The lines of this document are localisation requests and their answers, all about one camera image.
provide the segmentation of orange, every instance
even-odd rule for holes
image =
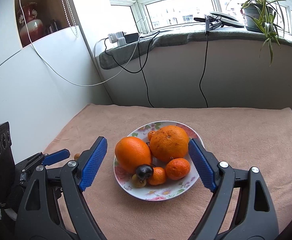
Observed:
[[[184,129],[168,125],[160,128],[150,139],[153,156],[163,162],[183,158],[188,152],[188,135]]]
[[[154,174],[149,179],[147,179],[147,182],[153,186],[164,184],[167,180],[167,175],[165,172],[165,169],[162,167],[155,167],[154,168]]]
[[[153,137],[153,135],[155,134],[155,132],[156,131],[150,131],[147,135],[147,138],[150,140]]]
[[[152,162],[148,145],[137,137],[125,137],[115,147],[115,155],[121,167],[130,174],[135,174],[139,165]]]
[[[170,179],[178,180],[190,172],[190,163],[183,158],[174,159],[166,165],[165,171]]]

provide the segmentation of window sill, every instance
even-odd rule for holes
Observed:
[[[189,42],[206,41],[205,36],[205,25],[204,24],[190,24],[190,25],[180,25],[176,27],[160,29],[161,33],[153,40],[150,46],[150,51],[156,47],[167,47],[167,46],[179,46],[185,45]],[[147,47],[150,38],[142,39],[139,42],[140,53],[144,55],[147,53]],[[217,40],[255,40],[264,41],[265,36],[262,33],[255,33],[246,30],[246,28],[233,28],[233,27],[223,27],[213,30],[209,34],[210,41]],[[288,45],[292,47],[292,35],[286,33],[285,38],[280,37],[279,43],[282,45]],[[108,50],[109,54],[112,54],[116,61],[123,65],[131,57],[136,43],[131,43],[123,47],[116,47]],[[138,58],[138,51],[136,50],[132,59]],[[102,69],[112,69],[118,65],[114,62],[113,58],[102,52],[99,55],[99,62]]]

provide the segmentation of spider plant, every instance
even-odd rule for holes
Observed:
[[[246,14],[246,16],[250,17],[256,26],[260,29],[260,31],[265,35],[266,39],[264,44],[262,45],[261,49],[264,47],[264,45],[268,42],[269,45],[269,51],[270,51],[270,65],[273,62],[273,47],[272,47],[272,41],[275,41],[279,47],[279,41],[278,41],[278,29],[283,30],[283,35],[285,35],[285,19],[283,12],[281,10],[281,7],[279,5],[279,1],[285,1],[285,0],[246,0],[241,6],[242,9],[248,8],[251,6],[254,6],[257,8],[259,12],[259,18],[255,18],[252,16],[249,16]],[[277,17],[277,23],[275,24],[275,18],[276,16],[279,16],[283,23],[283,28],[278,25],[278,17]]]
[[[280,44],[278,41],[278,38],[279,38],[278,29],[280,28],[283,31],[284,31],[284,29],[274,23],[274,20],[276,18],[277,13],[276,13],[276,11],[274,11],[273,13],[270,13],[265,2],[263,4],[262,10],[260,10],[257,6],[256,6],[256,8],[259,11],[260,18],[259,19],[256,19],[254,17],[250,17],[250,18],[255,22],[255,24],[258,26],[258,28],[262,31],[262,33],[266,37],[266,40],[264,41],[263,45],[261,46],[260,52],[261,52],[262,48],[265,46],[265,44],[268,43],[269,52],[270,52],[270,65],[271,65],[273,63],[272,41],[275,41],[278,44],[278,46],[280,47]]]

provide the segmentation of red vase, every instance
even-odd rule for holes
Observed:
[[[32,42],[43,37],[44,32],[43,22],[40,19],[36,18],[37,13],[36,11],[33,11],[36,5],[37,3],[31,2],[22,7],[25,15],[25,21],[23,27],[19,31],[19,37],[21,39],[23,47],[30,44],[25,22],[27,24],[29,36]],[[17,15],[18,17],[23,15],[21,9],[17,12]]]

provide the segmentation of potted plant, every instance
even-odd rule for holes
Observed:
[[[261,49],[266,43],[268,43],[270,51],[270,65],[273,62],[272,41],[275,41],[280,47],[278,41],[278,29],[283,30],[283,33],[285,34],[285,19],[279,5],[279,1],[285,0],[246,0],[246,2],[241,5],[241,8],[245,10],[245,15],[248,16],[248,26],[246,26],[246,29],[249,31],[263,33],[266,37]],[[274,23],[277,15],[279,15],[283,22],[283,28],[278,26],[278,19],[277,23]]]

